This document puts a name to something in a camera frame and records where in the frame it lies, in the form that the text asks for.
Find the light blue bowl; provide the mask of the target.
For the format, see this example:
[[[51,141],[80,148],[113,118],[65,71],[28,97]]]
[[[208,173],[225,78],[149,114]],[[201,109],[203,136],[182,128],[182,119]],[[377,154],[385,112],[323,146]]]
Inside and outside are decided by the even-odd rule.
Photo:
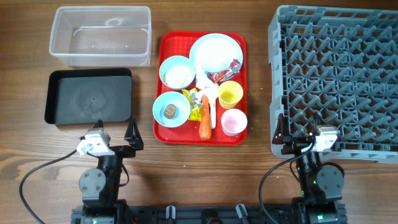
[[[164,109],[168,104],[174,104],[177,107],[177,112],[173,119],[167,119],[164,116]],[[176,128],[185,123],[190,116],[190,103],[181,93],[169,91],[157,97],[152,107],[152,113],[161,126]]]

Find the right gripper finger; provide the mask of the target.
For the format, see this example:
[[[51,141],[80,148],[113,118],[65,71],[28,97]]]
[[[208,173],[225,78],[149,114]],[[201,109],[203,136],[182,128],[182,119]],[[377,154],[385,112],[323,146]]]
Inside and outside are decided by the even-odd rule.
[[[312,123],[313,123],[313,127],[314,127],[314,128],[317,128],[317,126],[319,126],[319,125],[324,125],[324,124],[325,124],[324,120],[323,120],[322,117],[319,115],[319,113],[314,113],[314,114],[313,114],[313,121],[312,121]]]
[[[276,145],[291,143],[288,118],[286,118],[282,113],[278,116],[277,126],[274,137],[272,138],[272,143]]]

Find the red foil wrapper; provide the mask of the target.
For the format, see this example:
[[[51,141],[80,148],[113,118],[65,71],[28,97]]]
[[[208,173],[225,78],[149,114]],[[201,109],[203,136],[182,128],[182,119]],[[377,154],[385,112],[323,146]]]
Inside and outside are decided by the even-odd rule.
[[[224,69],[220,72],[208,72],[207,75],[213,83],[224,82],[235,76],[235,74],[239,73],[240,68],[241,62],[237,59],[234,59],[227,69]]]

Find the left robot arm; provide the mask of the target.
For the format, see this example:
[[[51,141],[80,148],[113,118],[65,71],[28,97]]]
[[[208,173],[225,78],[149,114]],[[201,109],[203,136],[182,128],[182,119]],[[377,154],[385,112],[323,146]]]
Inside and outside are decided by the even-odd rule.
[[[121,173],[126,168],[123,159],[133,158],[137,151],[144,148],[134,118],[129,122],[124,140],[126,145],[110,146],[111,138],[104,130],[102,120],[89,129],[77,147],[80,155],[89,155],[98,159],[94,169],[85,171],[79,179],[83,207],[72,211],[72,224],[124,224],[137,223],[138,220],[127,202],[118,199]]]

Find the brown round food piece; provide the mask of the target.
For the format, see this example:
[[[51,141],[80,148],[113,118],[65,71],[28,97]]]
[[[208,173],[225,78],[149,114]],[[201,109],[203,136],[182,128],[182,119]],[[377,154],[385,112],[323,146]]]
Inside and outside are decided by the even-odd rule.
[[[177,107],[174,104],[168,104],[164,109],[164,116],[167,119],[173,119],[177,112]]]

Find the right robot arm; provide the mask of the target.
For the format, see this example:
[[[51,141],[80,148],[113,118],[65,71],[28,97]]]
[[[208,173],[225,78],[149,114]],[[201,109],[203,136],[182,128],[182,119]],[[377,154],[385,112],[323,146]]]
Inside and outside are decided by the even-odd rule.
[[[289,132],[288,117],[280,114],[273,144],[281,144],[283,155],[293,155],[302,191],[292,199],[292,223],[347,223],[346,208],[338,203],[343,197],[344,169],[334,162],[322,162],[320,153],[338,139],[337,128],[313,115],[314,130],[307,137],[294,137]]]

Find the green bowl with rice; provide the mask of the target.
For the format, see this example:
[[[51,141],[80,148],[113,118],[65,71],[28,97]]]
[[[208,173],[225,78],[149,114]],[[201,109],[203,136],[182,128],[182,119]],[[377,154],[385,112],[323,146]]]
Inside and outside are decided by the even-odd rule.
[[[159,68],[161,82],[173,89],[186,89],[192,84],[196,76],[193,62],[184,56],[174,55],[165,59]]]

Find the white tissue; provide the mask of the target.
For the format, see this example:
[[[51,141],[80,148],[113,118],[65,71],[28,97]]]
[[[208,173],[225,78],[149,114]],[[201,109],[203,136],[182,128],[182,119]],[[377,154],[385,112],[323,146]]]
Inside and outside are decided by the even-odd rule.
[[[218,84],[214,83],[213,81],[210,80],[208,75],[205,73],[205,71],[202,68],[197,68],[196,69],[196,88],[200,90],[204,95],[212,95],[218,94]]]

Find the yellow foil wrapper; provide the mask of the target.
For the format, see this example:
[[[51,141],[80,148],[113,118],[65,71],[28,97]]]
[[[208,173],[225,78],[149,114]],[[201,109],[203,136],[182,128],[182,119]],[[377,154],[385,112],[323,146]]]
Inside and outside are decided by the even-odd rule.
[[[196,94],[198,93],[197,89],[196,88],[192,88],[191,90],[184,89],[182,90],[182,93],[190,103],[190,116],[188,119],[190,121],[201,121],[202,103],[196,97]]]

